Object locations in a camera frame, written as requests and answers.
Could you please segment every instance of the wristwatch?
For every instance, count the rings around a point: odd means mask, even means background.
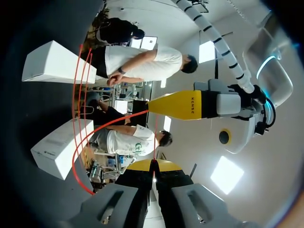
[[[120,67],[120,68],[118,68],[118,70],[117,70],[119,73],[121,73],[122,75],[124,75],[125,74],[125,72],[122,70],[122,67]]]

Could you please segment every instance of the hand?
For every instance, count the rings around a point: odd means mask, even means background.
[[[108,79],[106,83],[108,86],[113,86],[115,84],[120,83],[120,81],[117,81],[116,78],[112,77],[112,78]]]
[[[118,81],[120,81],[123,78],[123,74],[120,73],[118,70],[116,70],[114,73],[110,75],[110,79],[115,78],[115,82],[117,84]]]

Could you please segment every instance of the square ceiling light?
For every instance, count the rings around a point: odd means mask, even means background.
[[[215,167],[211,180],[228,195],[237,185],[244,171],[235,163],[222,156]]]

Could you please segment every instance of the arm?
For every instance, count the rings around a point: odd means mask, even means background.
[[[126,125],[122,126],[108,126],[107,129],[117,131],[121,134],[134,135],[136,127],[130,127]]]
[[[130,58],[124,65],[120,67],[120,69],[124,72],[127,72],[141,64],[144,64],[146,62],[153,61],[156,58],[157,50],[151,50],[151,51],[145,51],[137,56]],[[110,78],[115,78],[115,84],[118,83],[123,77],[123,74],[116,70],[114,73],[110,75]]]
[[[145,51],[137,56],[130,58],[125,64],[122,65],[121,69],[124,72],[128,72],[129,70],[144,64],[146,62],[153,61],[156,57],[157,50]]]
[[[122,79],[120,79],[118,81],[115,78],[110,78],[110,79],[108,79],[107,84],[109,86],[112,86],[114,84],[118,84],[118,83],[121,83],[121,82],[138,83],[138,82],[143,82],[143,79],[142,78],[137,78],[137,77],[125,77],[125,76],[123,76]]]

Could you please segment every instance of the black hair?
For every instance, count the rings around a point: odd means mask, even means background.
[[[142,31],[141,29],[136,29],[133,31],[133,37],[136,37],[134,39],[142,39],[145,35],[145,32]]]
[[[196,61],[194,56],[188,55],[188,58],[191,60],[190,62],[186,63],[184,67],[181,69],[182,72],[186,74],[193,73],[198,68],[198,62]]]
[[[160,146],[170,146],[172,143],[172,134],[168,131],[161,131],[163,137],[160,140]]]

